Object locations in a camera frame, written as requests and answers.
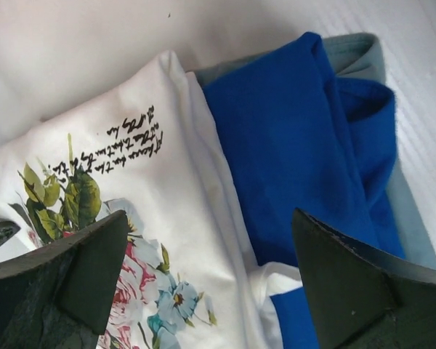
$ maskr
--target white t-shirt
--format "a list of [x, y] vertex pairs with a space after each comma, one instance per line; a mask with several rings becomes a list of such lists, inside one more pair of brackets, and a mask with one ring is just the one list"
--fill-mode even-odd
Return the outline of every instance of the white t-shirt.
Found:
[[0, 217], [25, 249], [118, 209], [131, 232], [99, 348], [283, 347], [268, 296], [301, 286], [298, 270], [257, 267], [213, 117], [173, 52], [0, 148]]

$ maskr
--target folded t-shirt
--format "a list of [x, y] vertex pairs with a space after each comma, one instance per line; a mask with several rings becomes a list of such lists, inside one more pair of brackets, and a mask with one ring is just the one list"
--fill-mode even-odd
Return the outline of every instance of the folded t-shirt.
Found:
[[119, 209], [131, 231], [99, 348], [283, 347], [260, 308], [301, 286], [298, 269], [257, 265], [203, 92], [173, 52], [0, 147], [0, 217], [29, 249]]
[[[313, 33], [203, 90], [259, 264], [296, 265], [296, 207], [403, 256], [384, 192], [396, 159], [392, 91], [336, 78]], [[316, 348], [303, 291], [273, 302], [285, 348]]]

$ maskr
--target pink flower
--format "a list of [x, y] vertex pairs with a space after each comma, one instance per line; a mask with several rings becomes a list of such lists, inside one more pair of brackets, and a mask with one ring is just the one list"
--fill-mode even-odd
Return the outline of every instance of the pink flower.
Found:
[[28, 230], [28, 237], [37, 249], [43, 246], [41, 239], [37, 236], [34, 230]]
[[112, 347], [119, 349], [139, 349], [137, 345], [131, 346], [131, 328], [122, 326], [111, 332], [105, 331], [103, 336], [99, 336], [97, 347], [101, 349], [110, 349]]
[[156, 281], [155, 272], [153, 268], [149, 266], [146, 262], [143, 262], [139, 258], [137, 258], [135, 254], [135, 247], [132, 242], [128, 242], [126, 248], [126, 257], [124, 259], [125, 262], [126, 259], [131, 260], [133, 263], [136, 263], [142, 269], [142, 275], [140, 275], [139, 273], [136, 275], [137, 279], [140, 280], [139, 289], [141, 291], [142, 300], [145, 303], [149, 303], [153, 300], [157, 300], [159, 294], [155, 282]]
[[128, 244], [107, 326], [109, 333], [127, 348], [131, 348], [131, 327], [142, 320], [145, 305], [159, 297], [156, 277], [150, 269], [135, 257], [132, 244]]

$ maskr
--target blue fabric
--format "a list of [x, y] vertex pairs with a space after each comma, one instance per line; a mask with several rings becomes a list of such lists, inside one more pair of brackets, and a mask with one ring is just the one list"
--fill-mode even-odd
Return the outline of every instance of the blue fabric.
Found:
[[[384, 68], [382, 48], [375, 35], [355, 33], [333, 36], [324, 39], [323, 46], [331, 67], [337, 76], [385, 83], [386, 70]], [[205, 86], [231, 71], [242, 68], [262, 55], [258, 54], [219, 63], [213, 67], [200, 69], [195, 74], [201, 86]], [[394, 214], [405, 258], [412, 263], [436, 269], [435, 250], [421, 220], [412, 192], [405, 180], [399, 159], [396, 159], [395, 166], [392, 169], [386, 192]], [[380, 204], [379, 208], [385, 207], [385, 205], [387, 204]], [[381, 212], [380, 210], [376, 213], [371, 212], [371, 214], [381, 214]]]
[[[403, 257], [384, 192], [397, 155], [388, 88], [336, 78], [321, 38], [306, 33], [203, 91], [260, 265], [297, 264], [296, 207]], [[273, 302], [285, 348], [317, 348], [303, 289]]]

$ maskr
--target printed flower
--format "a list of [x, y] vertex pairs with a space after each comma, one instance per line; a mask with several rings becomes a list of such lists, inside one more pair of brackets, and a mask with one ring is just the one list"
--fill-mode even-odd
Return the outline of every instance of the printed flower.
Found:
[[37, 236], [34, 230], [28, 230], [28, 238], [37, 249], [43, 246], [41, 239]]
[[144, 222], [140, 219], [139, 214], [136, 211], [134, 205], [124, 198], [117, 198], [115, 200], [109, 200], [102, 204], [100, 212], [96, 220], [101, 220], [116, 211], [123, 210], [128, 217], [128, 224], [131, 233], [136, 235], [142, 235], [144, 231]]
[[158, 334], [161, 328], [166, 329], [171, 334], [176, 334], [177, 332], [177, 326], [162, 321], [158, 313], [147, 318], [147, 325], [154, 334], [154, 336]]
[[97, 341], [99, 349], [140, 349], [137, 345], [131, 346], [131, 328], [123, 326], [114, 331], [105, 331]]
[[73, 231], [63, 231], [63, 238], [67, 238], [69, 236], [72, 236], [73, 234]]
[[146, 240], [142, 237], [128, 236], [126, 256], [129, 256], [139, 265], [150, 266], [152, 271], [161, 263], [158, 255], [158, 242], [156, 240]]
[[158, 330], [156, 337], [156, 346], [154, 348], [158, 349], [181, 349], [181, 345], [170, 331], [161, 327]]
[[209, 315], [209, 321], [212, 325], [217, 325], [217, 317], [215, 316], [215, 312], [213, 310], [213, 303], [211, 302], [211, 297], [205, 294], [205, 309], [207, 314]]
[[174, 291], [162, 292], [158, 299], [158, 316], [162, 321], [176, 325], [178, 330], [186, 327], [195, 311], [198, 293], [188, 282], [179, 282]]
[[114, 328], [130, 326], [133, 318], [142, 318], [144, 300], [140, 290], [143, 270], [136, 263], [123, 263], [116, 284], [108, 323]]
[[156, 269], [154, 273], [157, 278], [158, 290], [162, 292], [173, 293], [173, 290], [177, 287], [176, 280], [174, 280], [173, 275]]
[[156, 270], [152, 265], [147, 264], [138, 256], [142, 256], [142, 250], [138, 249], [138, 244], [148, 244], [143, 238], [136, 238], [135, 245], [133, 241], [128, 241], [126, 247], [126, 256], [124, 263], [130, 267], [134, 277], [137, 280], [137, 289], [140, 290], [141, 299], [145, 304], [158, 299], [158, 285]]

